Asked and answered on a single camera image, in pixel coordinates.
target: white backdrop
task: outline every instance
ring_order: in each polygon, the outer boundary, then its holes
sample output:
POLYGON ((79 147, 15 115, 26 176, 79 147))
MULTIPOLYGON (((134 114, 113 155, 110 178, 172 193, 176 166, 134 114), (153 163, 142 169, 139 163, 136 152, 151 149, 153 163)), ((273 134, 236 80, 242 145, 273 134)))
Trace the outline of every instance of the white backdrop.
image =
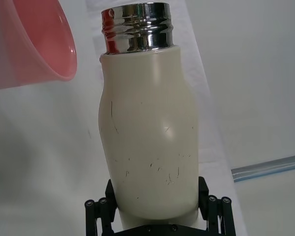
MULTIPOLYGON (((102 197, 109 179, 97 126, 104 51, 98 13, 124 2, 93 1, 90 27, 84 1, 60 0, 76 42, 76 78, 0 90, 0 236, 84 234, 84 201, 102 197)), ((211 194, 233 199, 237 233, 245 236, 187 9, 184 1, 168 2, 174 42, 199 104, 200 175, 211 194)))
POLYGON ((187 0, 232 168, 295 155, 295 0, 187 0))

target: pink plastic bowl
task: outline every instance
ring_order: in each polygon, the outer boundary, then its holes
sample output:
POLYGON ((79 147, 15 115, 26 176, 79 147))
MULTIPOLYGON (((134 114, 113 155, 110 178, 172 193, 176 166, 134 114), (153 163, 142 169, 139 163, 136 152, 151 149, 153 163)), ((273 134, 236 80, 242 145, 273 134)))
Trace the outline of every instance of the pink plastic bowl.
POLYGON ((0 69, 11 67, 13 77, 1 73, 0 88, 75 76, 74 40, 58 0, 0 0, 0 31, 9 63, 0 69))

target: white bottle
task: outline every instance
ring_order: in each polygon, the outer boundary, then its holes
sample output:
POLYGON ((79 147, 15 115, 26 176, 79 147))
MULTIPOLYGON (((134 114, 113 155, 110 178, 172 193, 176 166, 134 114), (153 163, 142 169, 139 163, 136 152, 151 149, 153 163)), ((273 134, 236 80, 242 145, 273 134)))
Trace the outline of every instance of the white bottle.
POLYGON ((99 130, 125 229, 192 226, 198 216, 198 113, 172 43, 166 3, 102 12, 107 53, 99 130))

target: bolt head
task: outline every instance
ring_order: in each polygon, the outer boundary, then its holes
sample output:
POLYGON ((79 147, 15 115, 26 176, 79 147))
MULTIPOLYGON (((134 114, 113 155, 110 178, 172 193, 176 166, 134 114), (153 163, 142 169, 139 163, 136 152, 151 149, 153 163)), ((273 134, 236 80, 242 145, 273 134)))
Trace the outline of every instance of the bolt head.
POLYGON ((104 199, 100 200, 99 202, 100 202, 101 204, 105 204, 105 203, 107 203, 107 200, 104 198, 104 199))
POLYGON ((215 197, 209 197, 208 198, 211 202, 215 202, 216 201, 216 198, 215 197))
POLYGON ((223 202, 230 203, 231 201, 228 198, 223 198, 223 202))
POLYGON ((90 207, 91 205, 93 205, 93 202, 87 202, 87 204, 86 204, 88 207, 90 207))
POLYGON ((172 225, 171 230, 174 231, 174 232, 177 231, 178 230, 177 225, 172 225))

